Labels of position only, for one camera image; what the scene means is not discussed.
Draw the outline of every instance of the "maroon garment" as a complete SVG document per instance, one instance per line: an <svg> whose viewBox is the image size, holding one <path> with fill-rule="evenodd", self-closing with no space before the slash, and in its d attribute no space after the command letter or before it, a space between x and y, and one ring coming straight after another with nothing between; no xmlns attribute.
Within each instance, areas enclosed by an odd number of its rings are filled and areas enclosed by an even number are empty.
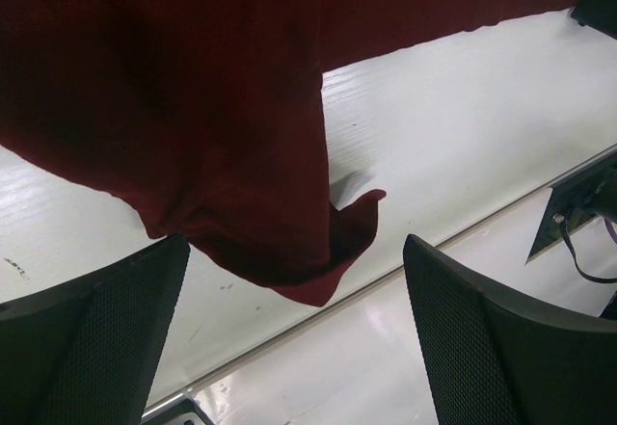
<svg viewBox="0 0 617 425"><path fill-rule="evenodd" d="M575 2L0 0L0 144L324 305L384 193L329 204L322 70Z"/></svg>

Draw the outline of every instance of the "black cable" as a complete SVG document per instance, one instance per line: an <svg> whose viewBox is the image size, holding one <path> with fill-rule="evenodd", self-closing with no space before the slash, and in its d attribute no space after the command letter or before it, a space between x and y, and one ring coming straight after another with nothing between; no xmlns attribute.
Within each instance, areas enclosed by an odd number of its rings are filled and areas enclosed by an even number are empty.
<svg viewBox="0 0 617 425"><path fill-rule="evenodd" d="M566 244L566 247L568 247L568 250L570 251L572 258L575 261L575 266L577 267L578 273L584 279L589 280L594 283L617 283L617 278L612 278L612 279L597 278L595 276L590 276L589 274L585 273L582 269L580 269L580 266L578 265L577 251L575 250L575 246L572 244L572 239L570 238L570 230L568 228L567 218L563 218L561 223L559 223L559 231L561 232L561 238Z"/></svg>
<svg viewBox="0 0 617 425"><path fill-rule="evenodd" d="M604 225L606 226L606 232L610 235L610 239L617 244L617 230L615 230L613 222L610 220L604 220Z"/></svg>

